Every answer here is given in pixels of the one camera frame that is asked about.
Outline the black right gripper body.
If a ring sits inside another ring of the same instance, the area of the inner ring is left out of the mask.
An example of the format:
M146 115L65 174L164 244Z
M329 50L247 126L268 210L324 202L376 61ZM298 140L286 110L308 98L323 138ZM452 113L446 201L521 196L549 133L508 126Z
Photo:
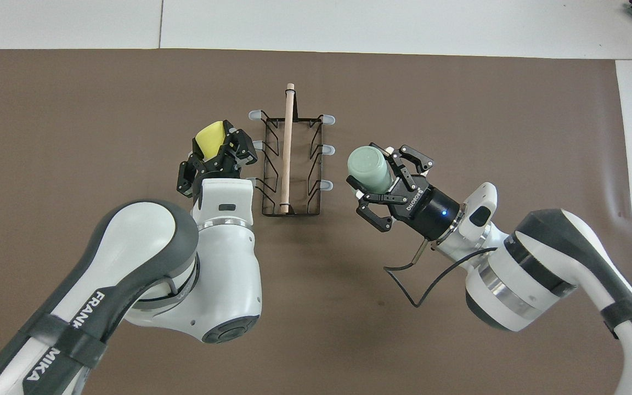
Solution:
M391 205L390 213L399 222L429 240L437 240L446 233L460 211L457 201L441 190L429 184L421 189L423 183L417 183L416 190L409 190L404 183L396 183L392 195L406 198L402 205Z

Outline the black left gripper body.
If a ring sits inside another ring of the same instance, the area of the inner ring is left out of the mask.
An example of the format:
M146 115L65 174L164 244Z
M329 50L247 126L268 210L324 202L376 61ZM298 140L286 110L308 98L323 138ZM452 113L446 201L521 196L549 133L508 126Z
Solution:
M197 157L195 183L201 184L206 178L240 178L240 170L235 156L220 156L210 160Z

